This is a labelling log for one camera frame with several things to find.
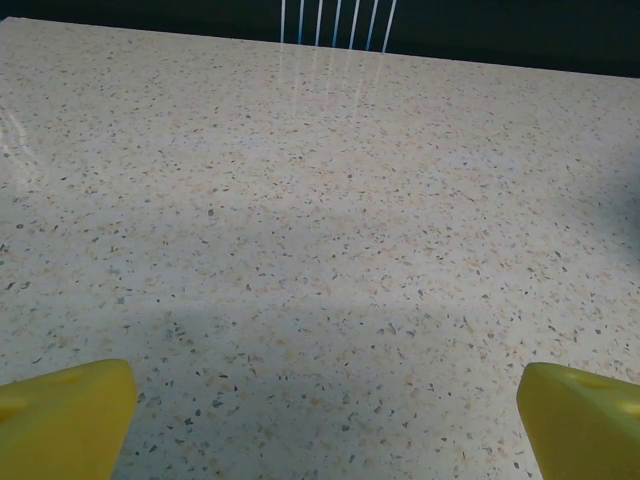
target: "speckled countertop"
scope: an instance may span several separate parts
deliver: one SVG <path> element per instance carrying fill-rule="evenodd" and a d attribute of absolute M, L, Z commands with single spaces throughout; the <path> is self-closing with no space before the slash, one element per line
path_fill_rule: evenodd
<path fill-rule="evenodd" d="M 640 381 L 640 81 L 8 19 L 0 382 L 106 357 L 115 479 L 538 479 Z"/>

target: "yellow object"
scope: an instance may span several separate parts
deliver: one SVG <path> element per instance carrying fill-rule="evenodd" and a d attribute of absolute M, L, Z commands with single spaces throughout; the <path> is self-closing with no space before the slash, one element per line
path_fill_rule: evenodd
<path fill-rule="evenodd" d="M 135 405 L 123 360 L 0 387 L 0 479 L 109 479 Z"/>
<path fill-rule="evenodd" d="M 545 480 L 640 479 L 640 387 L 527 365 L 518 408 Z"/>

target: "dark wall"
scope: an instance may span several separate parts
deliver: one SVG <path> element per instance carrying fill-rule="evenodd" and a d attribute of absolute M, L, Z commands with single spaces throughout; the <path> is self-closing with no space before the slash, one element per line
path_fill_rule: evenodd
<path fill-rule="evenodd" d="M 361 0 L 354 48 L 364 48 L 374 0 Z M 321 44 L 330 45 L 337 0 L 325 0 Z M 279 41 L 280 0 L 5 0 L 3 16 Z M 297 41 L 299 0 L 287 1 Z M 349 43 L 355 0 L 343 0 L 339 47 Z M 318 0 L 305 0 L 312 44 Z M 379 0 L 372 49 L 391 0 Z M 398 0 L 388 51 L 640 77 L 640 0 Z"/>

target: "table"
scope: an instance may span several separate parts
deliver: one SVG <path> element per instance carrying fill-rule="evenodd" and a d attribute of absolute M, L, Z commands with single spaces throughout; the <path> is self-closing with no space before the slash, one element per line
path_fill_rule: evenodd
<path fill-rule="evenodd" d="M 116 479 L 540 478 L 640 382 L 640 81 L 7 19 L 0 382 L 127 359 Z"/>

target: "dark background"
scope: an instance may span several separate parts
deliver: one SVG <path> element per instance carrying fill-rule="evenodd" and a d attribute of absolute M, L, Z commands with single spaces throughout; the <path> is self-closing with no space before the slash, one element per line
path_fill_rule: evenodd
<path fill-rule="evenodd" d="M 330 45 L 337 0 L 325 0 Z M 287 42 L 299 0 L 287 1 Z M 343 0 L 338 46 L 349 43 L 355 0 Z M 303 43 L 315 39 L 318 0 L 305 0 Z M 362 0 L 354 48 L 366 43 L 373 0 Z M 391 0 L 379 0 L 380 50 Z M 0 0 L 0 16 L 277 42 L 280 0 Z M 387 51 L 640 77 L 640 0 L 398 0 Z"/>

